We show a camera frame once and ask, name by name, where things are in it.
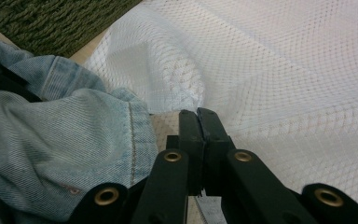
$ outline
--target dark green textile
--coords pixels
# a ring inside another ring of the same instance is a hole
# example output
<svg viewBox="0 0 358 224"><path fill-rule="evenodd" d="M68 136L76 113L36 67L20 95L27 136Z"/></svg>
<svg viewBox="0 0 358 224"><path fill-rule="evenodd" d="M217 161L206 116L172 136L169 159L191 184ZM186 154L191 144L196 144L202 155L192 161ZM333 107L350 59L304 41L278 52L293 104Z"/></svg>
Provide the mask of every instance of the dark green textile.
<svg viewBox="0 0 358 224"><path fill-rule="evenodd" d="M0 0L0 32L33 54L70 57L141 0Z"/></svg>

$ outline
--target mesh laundry bag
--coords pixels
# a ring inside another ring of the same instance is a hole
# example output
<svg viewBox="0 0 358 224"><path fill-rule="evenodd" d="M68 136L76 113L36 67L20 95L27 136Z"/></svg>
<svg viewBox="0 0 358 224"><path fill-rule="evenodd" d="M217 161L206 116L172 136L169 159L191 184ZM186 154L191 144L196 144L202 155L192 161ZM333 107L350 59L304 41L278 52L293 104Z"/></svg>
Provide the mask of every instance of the mesh laundry bag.
<svg viewBox="0 0 358 224"><path fill-rule="evenodd" d="M143 1L86 66L150 113L216 111L288 188L358 202L358 0ZM158 120L163 141L175 116Z"/></svg>

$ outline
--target green woven rug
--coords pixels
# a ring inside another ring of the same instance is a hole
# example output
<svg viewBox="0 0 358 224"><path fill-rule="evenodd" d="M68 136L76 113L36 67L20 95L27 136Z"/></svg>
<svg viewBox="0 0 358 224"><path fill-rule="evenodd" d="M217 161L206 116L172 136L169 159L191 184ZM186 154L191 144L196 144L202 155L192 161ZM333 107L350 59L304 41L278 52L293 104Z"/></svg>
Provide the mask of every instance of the green woven rug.
<svg viewBox="0 0 358 224"><path fill-rule="evenodd" d="M0 0L0 32L36 55L70 57L141 0Z"/></svg>

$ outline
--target denim fabric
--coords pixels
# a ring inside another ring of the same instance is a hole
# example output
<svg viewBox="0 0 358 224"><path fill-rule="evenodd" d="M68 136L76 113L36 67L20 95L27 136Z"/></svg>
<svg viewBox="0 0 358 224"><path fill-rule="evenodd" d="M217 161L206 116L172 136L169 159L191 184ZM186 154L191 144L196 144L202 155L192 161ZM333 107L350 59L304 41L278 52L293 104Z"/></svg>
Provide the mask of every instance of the denim fabric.
<svg viewBox="0 0 358 224"><path fill-rule="evenodd" d="M67 59L1 42L0 63L45 101L0 91L0 198L20 223L65 221L93 187L130 187L149 174L156 137L134 94L108 94L98 77Z"/></svg>

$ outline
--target denim jeans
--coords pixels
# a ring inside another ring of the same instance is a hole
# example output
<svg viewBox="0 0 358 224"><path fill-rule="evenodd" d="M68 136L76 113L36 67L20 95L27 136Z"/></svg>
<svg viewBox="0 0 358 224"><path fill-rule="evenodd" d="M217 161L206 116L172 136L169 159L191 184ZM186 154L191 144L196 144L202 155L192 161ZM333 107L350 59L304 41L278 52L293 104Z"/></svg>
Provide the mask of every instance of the denim jeans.
<svg viewBox="0 0 358 224"><path fill-rule="evenodd" d="M0 63L44 101L0 91L0 199L15 210L16 222L65 221L93 187L130 187L149 174L156 137L133 93L106 93L76 63L1 42Z"/></svg>

